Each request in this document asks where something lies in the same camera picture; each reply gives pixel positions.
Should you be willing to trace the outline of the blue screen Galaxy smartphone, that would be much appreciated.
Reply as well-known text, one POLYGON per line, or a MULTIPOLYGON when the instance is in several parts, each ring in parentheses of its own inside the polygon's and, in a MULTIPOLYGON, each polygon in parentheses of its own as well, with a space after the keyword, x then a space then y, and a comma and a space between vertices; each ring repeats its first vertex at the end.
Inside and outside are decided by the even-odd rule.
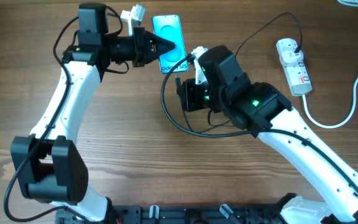
POLYGON ((160 71, 168 73, 172 67, 186 57, 185 43, 178 15, 152 17, 154 34, 175 44, 175 48, 159 57, 160 71))

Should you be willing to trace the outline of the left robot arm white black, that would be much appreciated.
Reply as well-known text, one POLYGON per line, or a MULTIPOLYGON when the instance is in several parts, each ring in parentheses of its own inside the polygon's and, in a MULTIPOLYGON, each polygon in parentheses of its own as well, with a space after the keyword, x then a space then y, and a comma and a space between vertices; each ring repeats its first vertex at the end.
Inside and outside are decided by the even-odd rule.
POLYGON ((61 66, 57 88, 40 121, 27 137, 11 144, 23 197, 51 205, 57 222, 120 223, 111 200, 89 186, 88 169, 76 148, 78 131, 93 93, 111 62, 143 67, 174 49, 174 43, 145 30, 145 8, 135 5, 117 14, 103 3, 82 3, 73 42, 56 59, 61 66), (116 16, 128 34, 108 31, 116 16))

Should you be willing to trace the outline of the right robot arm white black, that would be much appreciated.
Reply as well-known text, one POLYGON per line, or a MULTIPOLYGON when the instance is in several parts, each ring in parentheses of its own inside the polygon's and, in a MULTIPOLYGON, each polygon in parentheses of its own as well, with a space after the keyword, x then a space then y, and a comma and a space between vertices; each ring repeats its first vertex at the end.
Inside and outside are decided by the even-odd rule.
POLYGON ((195 77, 177 81, 181 107, 222 113, 237 135, 250 134, 280 153, 317 190, 321 201, 297 194, 275 205, 282 223, 358 223, 358 173, 306 124, 269 83, 252 83, 225 46, 198 47, 180 60, 195 77))

